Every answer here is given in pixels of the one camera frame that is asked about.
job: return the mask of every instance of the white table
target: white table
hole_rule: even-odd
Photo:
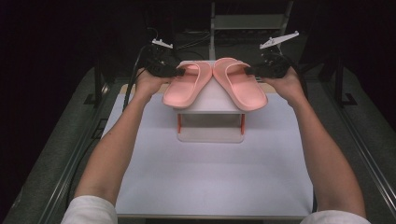
[[[122,110],[120,93],[105,133]],[[155,94],[120,189],[120,217],[299,218],[309,215],[308,177],[294,113],[277,93],[246,114],[242,143],[177,140],[177,112]]]

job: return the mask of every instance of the white sleeve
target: white sleeve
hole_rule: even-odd
[[[343,211],[321,211],[313,213],[301,222],[301,224],[370,224],[370,222],[364,217],[358,215],[343,212]]]
[[[117,213],[113,204],[91,195],[73,199],[62,220],[62,224],[117,224],[117,222]]]

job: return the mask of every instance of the hand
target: hand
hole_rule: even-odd
[[[282,78],[263,77],[262,81],[274,87],[276,92],[291,106],[306,100],[297,72],[292,67]]]
[[[140,75],[135,84],[134,98],[143,98],[146,103],[160,89],[162,84],[172,81],[171,77],[155,77],[144,68],[140,68],[137,74]]]

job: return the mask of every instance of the slide sandal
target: slide sandal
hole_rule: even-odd
[[[212,67],[206,62],[181,63],[184,76],[175,77],[163,94],[163,103],[174,108],[189,107],[201,89],[212,78]]]
[[[213,65],[213,76],[238,108],[252,111],[264,107],[268,100],[256,78],[245,73],[246,67],[247,63],[236,59],[221,58]]]

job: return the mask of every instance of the forearm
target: forearm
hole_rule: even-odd
[[[319,210],[348,211],[365,217],[356,176],[341,149],[322,126],[305,99],[293,105],[302,137],[304,157]]]
[[[133,98],[116,124],[101,139],[90,156],[75,197],[94,195],[115,204],[147,101]]]

